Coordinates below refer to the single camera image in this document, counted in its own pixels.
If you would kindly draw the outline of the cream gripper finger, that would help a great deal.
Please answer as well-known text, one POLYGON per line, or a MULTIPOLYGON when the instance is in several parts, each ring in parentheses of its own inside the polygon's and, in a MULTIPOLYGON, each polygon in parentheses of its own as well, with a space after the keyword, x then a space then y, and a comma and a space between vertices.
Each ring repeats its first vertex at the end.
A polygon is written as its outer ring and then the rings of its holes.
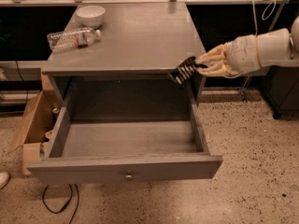
POLYGON ((198 57, 195 61, 201 64, 212 64, 221 62, 227 64, 227 56, 226 51, 228 48, 228 44, 220 44, 217 47, 211 49, 210 51, 204 53, 200 57, 198 57))
POLYGON ((207 77, 228 77, 235 73, 231 66, 224 62, 214 63, 208 68, 198 68, 197 71, 207 77))

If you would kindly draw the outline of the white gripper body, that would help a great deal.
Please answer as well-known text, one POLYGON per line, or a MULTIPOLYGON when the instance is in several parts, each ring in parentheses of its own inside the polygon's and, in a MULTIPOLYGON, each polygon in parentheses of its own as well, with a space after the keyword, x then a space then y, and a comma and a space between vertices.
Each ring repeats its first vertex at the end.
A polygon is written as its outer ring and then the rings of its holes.
POLYGON ((237 74, 249 74, 261 68, 259 65, 256 36, 245 35, 226 44, 227 64, 237 74))

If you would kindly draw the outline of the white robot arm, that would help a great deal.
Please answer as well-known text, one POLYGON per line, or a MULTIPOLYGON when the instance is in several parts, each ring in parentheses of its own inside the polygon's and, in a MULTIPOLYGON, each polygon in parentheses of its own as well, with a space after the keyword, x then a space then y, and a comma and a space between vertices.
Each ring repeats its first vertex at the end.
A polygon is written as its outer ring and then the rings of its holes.
POLYGON ((291 27, 262 35, 244 35, 220 44, 197 59, 206 68, 198 68, 207 77, 235 77, 265 67, 299 66, 299 17, 291 27))

